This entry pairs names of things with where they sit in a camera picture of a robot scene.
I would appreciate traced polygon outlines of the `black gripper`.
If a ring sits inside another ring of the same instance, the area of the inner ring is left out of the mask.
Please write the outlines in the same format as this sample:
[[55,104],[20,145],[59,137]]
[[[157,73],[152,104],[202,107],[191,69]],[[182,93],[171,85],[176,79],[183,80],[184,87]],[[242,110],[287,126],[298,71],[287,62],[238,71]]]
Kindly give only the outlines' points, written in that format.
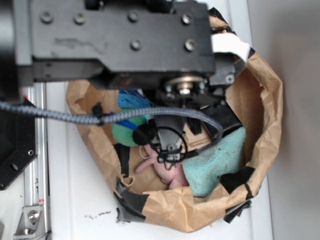
[[226,90],[245,70],[245,62],[230,53],[215,57],[215,73],[208,77],[186,75],[165,82],[154,91],[157,106],[201,109],[224,105]]

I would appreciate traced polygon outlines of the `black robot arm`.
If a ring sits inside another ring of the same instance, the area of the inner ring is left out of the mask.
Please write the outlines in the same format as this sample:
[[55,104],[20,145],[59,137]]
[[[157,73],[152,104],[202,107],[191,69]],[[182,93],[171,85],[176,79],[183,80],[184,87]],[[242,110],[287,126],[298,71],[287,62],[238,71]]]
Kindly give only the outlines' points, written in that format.
[[88,80],[140,89],[153,105],[199,109],[224,98],[249,52],[194,0],[0,3],[0,98],[10,103],[35,82]]

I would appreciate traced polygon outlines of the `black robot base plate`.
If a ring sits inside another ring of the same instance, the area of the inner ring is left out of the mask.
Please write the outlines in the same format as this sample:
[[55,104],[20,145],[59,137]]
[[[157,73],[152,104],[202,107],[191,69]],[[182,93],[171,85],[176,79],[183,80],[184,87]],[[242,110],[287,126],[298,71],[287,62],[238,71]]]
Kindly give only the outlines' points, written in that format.
[[6,190],[36,154],[34,117],[0,113],[0,189]]

